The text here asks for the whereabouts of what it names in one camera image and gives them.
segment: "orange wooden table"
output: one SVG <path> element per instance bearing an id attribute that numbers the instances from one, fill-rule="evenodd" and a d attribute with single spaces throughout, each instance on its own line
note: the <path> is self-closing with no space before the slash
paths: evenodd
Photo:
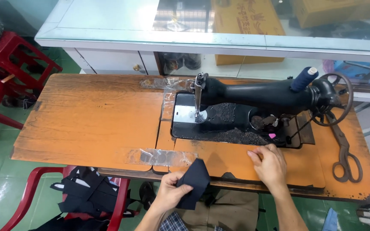
<path id="1" fill-rule="evenodd" d="M 134 75 L 52 75 L 14 144 L 12 159 L 100 167 L 107 176 L 158 181 L 186 165 L 142 163 L 138 150 L 197 153 L 212 185 L 267 192 L 246 155 L 253 145 L 175 139 L 171 123 L 175 93 L 186 78 Z M 258 80 L 221 79 L 226 84 Z M 340 124 L 363 168 L 359 183 L 341 183 L 332 175 L 339 145 L 328 127 L 311 123 L 315 145 L 283 149 L 287 183 L 293 195 L 370 203 L 370 154 L 356 113 Z M 350 161 L 353 173 L 357 167 Z"/>

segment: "cardboard box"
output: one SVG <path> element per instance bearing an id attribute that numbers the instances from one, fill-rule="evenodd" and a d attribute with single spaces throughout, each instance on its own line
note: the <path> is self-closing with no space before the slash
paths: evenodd
<path id="1" fill-rule="evenodd" d="M 285 35 L 270 0 L 212 0 L 211 2 L 212 9 L 215 11 L 215 33 Z M 219 66 L 282 62 L 284 58 L 215 55 L 215 60 L 216 65 Z"/>
<path id="2" fill-rule="evenodd" d="M 301 28 L 370 18 L 370 0 L 292 0 Z"/>

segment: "fabric pieces on chair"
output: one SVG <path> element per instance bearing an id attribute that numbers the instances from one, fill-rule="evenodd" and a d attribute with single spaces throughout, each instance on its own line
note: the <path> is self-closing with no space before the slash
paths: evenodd
<path id="1" fill-rule="evenodd" d="M 61 214 L 47 221 L 40 227 L 30 231 L 106 231 L 108 228 L 109 220 L 100 221 L 94 218 L 88 220 L 82 220 L 81 218 L 65 220 L 63 217 L 61 217 Z"/>
<path id="2" fill-rule="evenodd" d="M 119 187 L 100 176 L 96 168 L 78 166 L 61 183 L 51 185 L 52 189 L 67 194 L 59 203 L 63 213 L 88 213 L 98 218 L 101 212 L 112 213 L 116 204 Z M 126 207 L 131 204 L 128 199 Z"/>
<path id="3" fill-rule="evenodd" d="M 183 184 L 190 185 L 194 189 L 181 198 L 176 208 L 195 210 L 197 202 L 203 195 L 203 192 L 209 183 L 210 177 L 205 163 L 202 159 L 195 159 L 186 173 L 176 184 L 177 187 Z"/>

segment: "large metal scissors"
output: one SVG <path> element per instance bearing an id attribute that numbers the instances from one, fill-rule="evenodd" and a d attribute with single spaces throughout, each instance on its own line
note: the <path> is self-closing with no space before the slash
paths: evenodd
<path id="1" fill-rule="evenodd" d="M 332 123 L 336 120 L 335 115 L 331 111 L 326 113 L 326 117 L 328 118 L 330 123 Z M 358 158 L 355 155 L 349 153 L 349 142 L 346 139 L 345 134 L 339 128 L 339 126 L 337 124 L 333 125 L 333 126 L 331 126 L 331 129 L 332 129 L 333 135 L 335 136 L 335 139 L 337 140 L 337 142 L 339 144 L 339 161 L 335 162 L 332 166 L 333 177 L 339 182 L 347 182 L 348 180 L 350 182 L 353 182 L 353 183 L 360 182 L 362 180 L 362 177 L 363 177 L 363 171 L 362 171 L 361 163 L 359 162 Z M 351 171 L 351 167 L 349 166 L 348 157 L 351 157 L 355 161 L 355 163 L 358 167 L 358 178 L 357 179 L 355 179 L 352 176 L 352 171 Z M 335 168 L 338 165 L 340 165 L 343 168 L 343 176 L 342 177 L 338 177 L 335 174 Z"/>

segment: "navy fabric piece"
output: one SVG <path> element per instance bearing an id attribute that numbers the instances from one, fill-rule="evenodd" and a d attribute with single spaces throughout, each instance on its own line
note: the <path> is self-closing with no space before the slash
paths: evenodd
<path id="1" fill-rule="evenodd" d="M 210 183 L 210 177 L 202 159 L 196 159 L 186 173 L 178 180 L 176 186 L 190 185 L 194 189 L 183 196 L 176 208 L 195 210 L 195 206 Z"/>

